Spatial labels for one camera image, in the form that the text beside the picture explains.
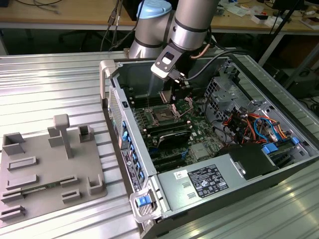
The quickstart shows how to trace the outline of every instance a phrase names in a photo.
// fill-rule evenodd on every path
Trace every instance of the electronic component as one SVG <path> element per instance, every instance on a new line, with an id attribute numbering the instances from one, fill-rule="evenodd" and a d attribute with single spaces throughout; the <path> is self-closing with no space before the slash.
<path id="1" fill-rule="evenodd" d="M 197 160 L 209 156 L 209 153 L 202 143 L 193 144 L 190 148 Z"/>

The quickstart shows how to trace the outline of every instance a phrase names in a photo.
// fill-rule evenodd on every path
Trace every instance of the warning label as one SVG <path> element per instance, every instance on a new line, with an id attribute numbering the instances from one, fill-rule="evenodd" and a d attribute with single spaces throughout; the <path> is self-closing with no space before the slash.
<path id="1" fill-rule="evenodd" d="M 228 188 L 215 164 L 189 172 L 188 176 L 201 198 Z"/>

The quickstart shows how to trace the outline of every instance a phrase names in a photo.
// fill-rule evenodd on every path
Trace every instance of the white object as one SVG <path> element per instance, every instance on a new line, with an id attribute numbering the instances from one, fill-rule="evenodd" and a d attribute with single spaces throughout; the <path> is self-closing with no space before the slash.
<path id="1" fill-rule="evenodd" d="M 265 25 L 266 25 L 266 26 L 269 26 L 269 27 L 273 27 L 273 25 L 274 25 L 275 22 L 276 22 L 274 28 L 277 28 L 282 21 L 283 21 L 283 20 L 282 20 L 281 17 L 278 17 L 278 18 L 277 18 L 277 21 L 276 21 L 276 17 L 275 17 L 275 16 L 270 16 L 270 17 L 268 17 L 268 19 L 265 21 Z"/>
<path id="2" fill-rule="evenodd" d="M 229 11 L 237 16 L 240 16 L 240 17 L 246 15 L 246 13 L 247 13 L 247 10 L 241 9 L 240 7 L 237 7 L 237 6 L 229 6 L 227 8 L 227 11 Z"/>

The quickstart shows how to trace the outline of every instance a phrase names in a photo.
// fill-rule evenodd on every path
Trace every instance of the desk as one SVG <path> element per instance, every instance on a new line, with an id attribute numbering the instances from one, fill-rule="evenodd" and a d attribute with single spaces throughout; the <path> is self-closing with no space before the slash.
<path id="1" fill-rule="evenodd" d="M 9 7 L 0 8 L 0 28 L 106 30 L 107 20 L 115 3 L 116 0 L 64 0 L 56 4 L 61 14 L 54 14 L 35 6 L 27 6 L 11 0 Z M 252 0 L 247 5 L 262 5 L 269 15 L 272 15 L 274 11 L 256 0 Z M 293 16 L 292 21 L 285 25 L 262 57 L 259 62 L 261 65 L 266 62 L 284 35 L 319 35 L 319 31 L 308 28 L 299 21 L 300 19 L 300 17 Z M 135 22 L 131 21 L 123 8 L 118 29 L 131 30 L 134 24 Z M 221 33 L 268 34 L 270 31 L 269 27 L 254 23 L 250 20 L 250 16 L 239 17 L 228 11 L 225 12 L 224 16 L 215 16 L 211 26 L 213 32 Z"/>

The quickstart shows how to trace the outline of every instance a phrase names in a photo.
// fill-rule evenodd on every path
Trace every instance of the robotic arm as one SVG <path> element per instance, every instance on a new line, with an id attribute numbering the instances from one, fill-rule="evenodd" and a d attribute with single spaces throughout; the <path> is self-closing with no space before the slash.
<path id="1" fill-rule="evenodd" d="M 190 60 L 203 46 L 218 3 L 219 0 L 179 0 L 174 12 L 164 0 L 145 0 L 129 57 L 157 57 L 151 68 L 155 75 L 164 81 L 183 78 L 180 71 L 185 73 L 192 63 L 180 62 Z M 164 50 L 163 43 L 168 43 Z"/>

